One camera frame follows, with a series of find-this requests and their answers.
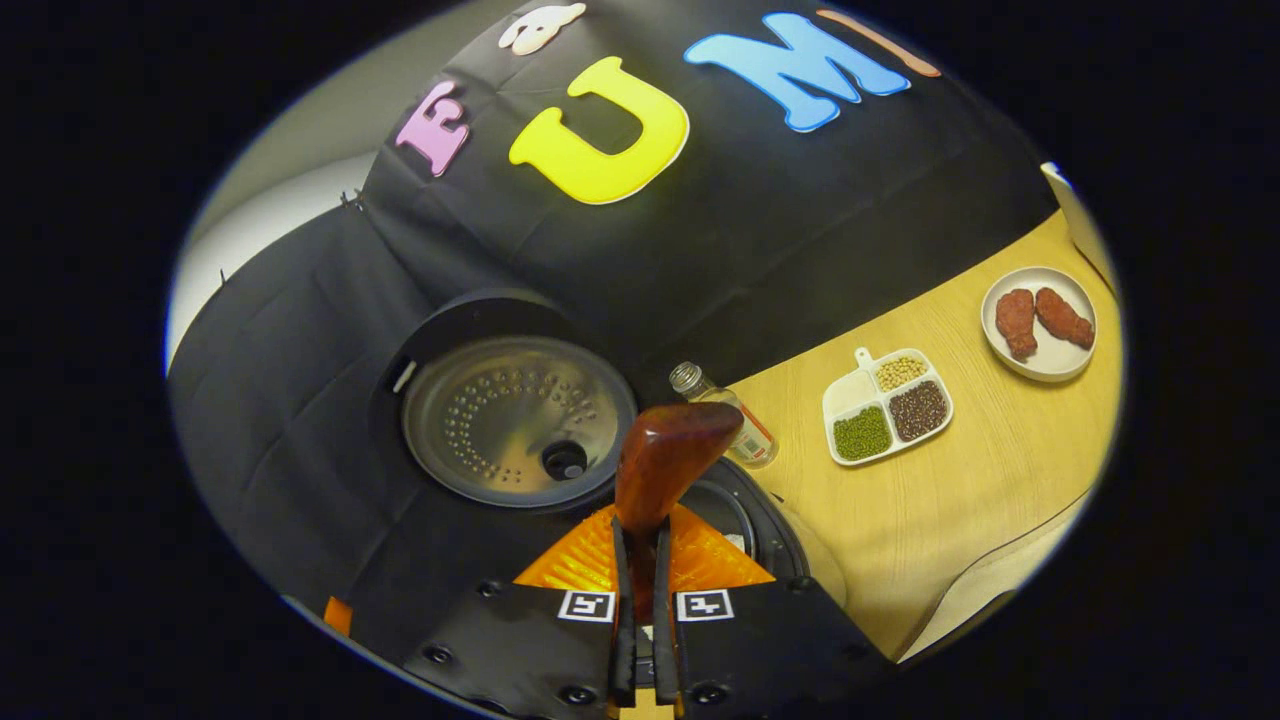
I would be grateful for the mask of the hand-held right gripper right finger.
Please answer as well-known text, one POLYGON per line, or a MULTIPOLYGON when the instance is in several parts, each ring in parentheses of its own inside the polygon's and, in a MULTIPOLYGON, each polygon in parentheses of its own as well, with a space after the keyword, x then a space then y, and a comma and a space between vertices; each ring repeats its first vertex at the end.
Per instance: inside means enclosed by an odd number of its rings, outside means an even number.
POLYGON ((695 512, 657 537, 653 667, 680 719, 837 719, 893 674, 813 577, 772 577, 695 512))

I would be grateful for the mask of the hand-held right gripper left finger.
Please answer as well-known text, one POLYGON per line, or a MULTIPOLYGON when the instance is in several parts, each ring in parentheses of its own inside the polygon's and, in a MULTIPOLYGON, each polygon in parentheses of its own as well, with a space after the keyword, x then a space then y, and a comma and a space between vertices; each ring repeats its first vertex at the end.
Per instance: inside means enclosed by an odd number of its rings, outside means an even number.
POLYGON ((497 719, 608 719, 634 698, 635 593, 612 509, 512 582, 484 578, 404 656, 422 688, 497 719))

